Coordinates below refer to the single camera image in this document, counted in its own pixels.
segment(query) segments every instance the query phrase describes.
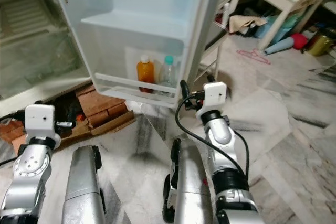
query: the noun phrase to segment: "plastic bottle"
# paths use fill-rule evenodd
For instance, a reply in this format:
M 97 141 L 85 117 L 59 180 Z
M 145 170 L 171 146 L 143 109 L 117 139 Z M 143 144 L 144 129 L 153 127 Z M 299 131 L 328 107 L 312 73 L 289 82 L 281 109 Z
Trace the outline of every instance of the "plastic bottle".
M 176 70 L 173 66 L 174 58 L 172 56 L 166 56 L 164 58 L 164 65 L 161 67 L 159 74 L 159 83 L 162 86 L 176 88 Z M 174 96 L 167 92 L 160 92 L 162 95 Z
M 138 80 L 154 83 L 154 64 L 149 61 L 147 55 L 141 56 L 141 61 L 137 64 L 136 69 L 138 71 Z M 153 93 L 152 89 L 139 87 L 141 92 Z

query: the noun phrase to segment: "white bottle cap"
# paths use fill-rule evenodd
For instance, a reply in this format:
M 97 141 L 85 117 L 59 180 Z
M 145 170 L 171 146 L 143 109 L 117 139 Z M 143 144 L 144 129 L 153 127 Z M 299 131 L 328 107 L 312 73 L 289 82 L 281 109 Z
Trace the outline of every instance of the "white bottle cap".
M 144 64 L 148 63 L 149 62 L 148 55 L 141 56 L 141 62 Z

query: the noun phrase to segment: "black wire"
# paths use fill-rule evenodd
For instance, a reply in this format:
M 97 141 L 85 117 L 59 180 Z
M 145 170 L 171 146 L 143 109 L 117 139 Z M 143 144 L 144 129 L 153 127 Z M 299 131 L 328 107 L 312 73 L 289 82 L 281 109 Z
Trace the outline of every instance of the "black wire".
M 249 167 L 250 167 L 250 151 L 248 149 L 248 145 L 247 145 L 247 142 L 246 142 L 245 138 L 243 138 L 243 136 L 240 135 L 235 130 L 233 130 L 233 131 L 235 132 L 236 135 L 238 135 L 240 137 L 240 139 L 242 140 L 242 142 L 245 145 L 245 150 L 246 150 L 246 171 L 245 171 L 245 176 L 246 176 L 246 179 L 248 180 L 248 172 L 249 172 Z
M 175 113 L 175 121 L 176 124 L 178 125 L 178 127 L 184 131 L 185 133 L 189 134 L 190 136 L 193 136 L 194 138 L 196 138 L 197 140 L 201 141 L 203 144 L 209 146 L 210 148 L 214 149 L 215 151 L 221 153 L 223 156 L 225 156 L 228 160 L 230 160 L 238 169 L 238 171 L 242 174 L 245 175 L 243 172 L 243 169 L 240 167 L 240 165 L 233 159 L 231 158 L 227 153 L 223 152 L 221 149 L 219 149 L 218 147 L 216 147 L 215 145 L 209 143 L 207 140 L 201 138 L 200 136 L 196 135 L 195 133 L 187 130 L 179 121 L 179 117 L 178 114 L 180 112 L 181 107 L 183 106 L 183 104 L 185 103 L 185 101 L 187 101 L 188 99 L 191 99 L 195 96 L 195 94 L 191 94 L 188 97 L 184 98 L 183 101 L 178 105 L 176 113 Z
M 13 158 L 7 159 L 5 161 L 2 161 L 2 162 L 0 162 L 0 166 L 5 165 L 5 164 L 7 164 L 7 163 L 9 163 L 11 161 L 14 161 L 16 159 L 17 159 L 17 157 L 13 157 Z

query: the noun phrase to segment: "cloth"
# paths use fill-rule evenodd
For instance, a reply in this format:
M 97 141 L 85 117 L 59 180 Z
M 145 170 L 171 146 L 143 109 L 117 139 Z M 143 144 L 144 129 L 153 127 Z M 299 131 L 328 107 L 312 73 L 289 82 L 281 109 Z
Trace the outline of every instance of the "cloth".
M 266 24 L 267 21 L 260 18 L 260 17 L 253 17 L 253 16 L 240 16 L 235 15 L 230 17 L 230 33 L 235 33 L 239 31 L 242 27 L 249 26 L 252 22 L 255 22 L 257 26 L 262 26 Z

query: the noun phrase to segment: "tile floor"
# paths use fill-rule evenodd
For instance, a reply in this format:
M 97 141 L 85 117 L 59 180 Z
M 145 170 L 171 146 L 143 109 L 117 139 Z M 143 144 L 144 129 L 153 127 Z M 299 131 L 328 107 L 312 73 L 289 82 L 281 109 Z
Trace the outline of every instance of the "tile floor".
M 294 49 L 263 58 L 238 53 L 255 47 L 255 39 L 229 36 L 218 79 L 231 89 L 224 113 L 249 144 L 250 190 L 265 223 L 336 223 L 336 60 Z M 201 78 L 195 88 L 204 82 Z M 164 223 L 162 185 L 170 168 L 170 139 L 181 131 L 169 109 L 128 105 L 137 115 L 135 123 L 53 155 L 39 223 L 61 223 L 72 152 L 87 144 L 98 145 L 102 155 L 99 179 L 107 223 Z M 193 112 L 184 112 L 181 122 L 204 136 Z M 205 147 L 197 146 L 206 158 Z M 241 142 L 236 149 L 243 163 Z M 0 160 L 12 154 L 10 146 L 0 143 Z M 0 198 L 11 177 L 11 165 L 0 169 Z

